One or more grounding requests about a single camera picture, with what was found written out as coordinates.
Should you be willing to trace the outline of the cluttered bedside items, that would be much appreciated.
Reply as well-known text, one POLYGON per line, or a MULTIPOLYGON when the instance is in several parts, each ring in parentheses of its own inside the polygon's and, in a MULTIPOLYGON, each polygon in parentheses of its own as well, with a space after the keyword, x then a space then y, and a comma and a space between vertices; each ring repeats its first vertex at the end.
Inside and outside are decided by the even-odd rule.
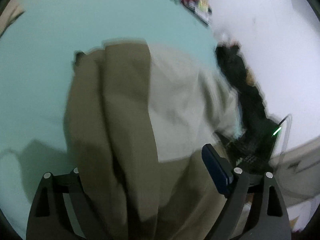
POLYGON ((210 25, 212 9, 208 0, 183 0, 182 4, 206 27, 210 25))

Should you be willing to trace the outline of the olive green large garment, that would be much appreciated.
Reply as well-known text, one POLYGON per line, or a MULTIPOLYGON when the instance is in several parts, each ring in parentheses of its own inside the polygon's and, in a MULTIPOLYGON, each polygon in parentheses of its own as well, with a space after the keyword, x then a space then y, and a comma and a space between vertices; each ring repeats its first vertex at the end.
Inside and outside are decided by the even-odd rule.
POLYGON ((84 192, 112 239, 204 239, 224 204, 201 157, 241 133, 236 93, 179 50, 111 42, 75 54, 66 124, 84 192))

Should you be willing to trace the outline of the beige folded garment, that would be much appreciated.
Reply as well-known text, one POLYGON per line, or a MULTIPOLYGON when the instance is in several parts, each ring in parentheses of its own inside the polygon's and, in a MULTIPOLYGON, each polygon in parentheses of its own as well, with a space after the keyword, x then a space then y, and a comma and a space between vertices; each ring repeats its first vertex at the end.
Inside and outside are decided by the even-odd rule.
POLYGON ((23 8, 19 3, 9 4, 5 7, 1 14, 1 35, 10 27, 22 14, 23 8))

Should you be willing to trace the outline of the black clothing beside bed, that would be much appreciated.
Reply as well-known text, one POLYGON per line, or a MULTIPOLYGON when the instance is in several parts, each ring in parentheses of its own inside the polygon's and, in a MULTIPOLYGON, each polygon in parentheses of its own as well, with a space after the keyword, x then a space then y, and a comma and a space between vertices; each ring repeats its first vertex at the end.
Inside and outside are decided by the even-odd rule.
POLYGON ((280 123, 266 114, 264 98, 240 55, 237 44, 220 44, 215 50, 217 64, 236 90, 243 133, 238 139, 218 134, 233 165, 249 174, 274 172, 269 165, 280 123))

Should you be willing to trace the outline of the teal bed sheet mattress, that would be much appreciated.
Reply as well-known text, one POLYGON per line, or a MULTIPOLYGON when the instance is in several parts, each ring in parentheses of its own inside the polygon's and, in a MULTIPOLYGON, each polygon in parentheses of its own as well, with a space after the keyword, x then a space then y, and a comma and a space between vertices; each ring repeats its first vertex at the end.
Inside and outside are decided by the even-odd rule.
POLYGON ((1 210, 25 237, 42 175, 74 167, 63 132, 76 51, 144 39, 182 50, 214 70, 209 29, 172 0, 20 0, 1 37, 1 210))

